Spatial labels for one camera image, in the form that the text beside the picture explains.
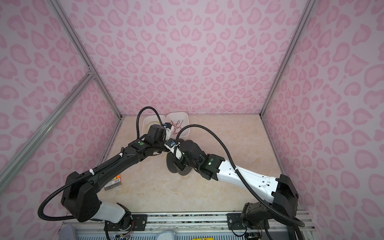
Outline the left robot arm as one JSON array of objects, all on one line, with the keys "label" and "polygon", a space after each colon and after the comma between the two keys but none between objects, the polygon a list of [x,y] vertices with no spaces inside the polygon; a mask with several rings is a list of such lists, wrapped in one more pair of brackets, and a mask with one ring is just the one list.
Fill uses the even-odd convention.
[{"label": "left robot arm", "polygon": [[[83,223],[100,220],[116,224],[120,229],[132,225],[131,212],[122,204],[109,204],[99,200],[100,192],[107,183],[126,169],[140,163],[148,157],[165,151],[166,141],[170,139],[174,127],[171,123],[160,122],[150,126],[147,134],[138,136],[121,151],[103,164],[79,174],[72,172],[65,184],[50,194],[38,208],[38,216],[45,221],[64,221],[76,219]],[[45,214],[44,209],[57,195],[61,194],[61,204],[70,213],[68,216],[53,217]]]}]

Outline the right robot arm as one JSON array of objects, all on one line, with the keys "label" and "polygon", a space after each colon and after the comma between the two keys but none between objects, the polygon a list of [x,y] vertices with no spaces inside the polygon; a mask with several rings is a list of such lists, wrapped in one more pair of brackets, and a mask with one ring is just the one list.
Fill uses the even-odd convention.
[{"label": "right robot arm", "polygon": [[188,125],[182,130],[199,128],[208,132],[224,149],[226,157],[206,154],[193,141],[180,141],[180,137],[170,138],[166,146],[173,156],[176,168],[186,167],[195,170],[206,180],[215,180],[245,188],[257,200],[256,203],[246,203],[241,218],[245,227],[251,229],[255,225],[274,219],[291,227],[305,227],[297,215],[299,194],[292,180],[281,174],[278,178],[268,177],[236,166],[223,141],[210,129],[201,125]]}]

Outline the dark grey cable spool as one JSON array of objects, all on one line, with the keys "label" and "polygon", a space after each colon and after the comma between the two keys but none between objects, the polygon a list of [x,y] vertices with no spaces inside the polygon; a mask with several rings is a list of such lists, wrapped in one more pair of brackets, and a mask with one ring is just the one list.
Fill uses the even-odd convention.
[{"label": "dark grey cable spool", "polygon": [[183,170],[181,170],[175,163],[174,163],[174,158],[173,154],[171,152],[168,152],[166,154],[166,163],[167,163],[167,168],[171,173],[178,173],[181,176],[186,176],[188,175],[191,171],[192,168],[189,166],[185,166]]}]

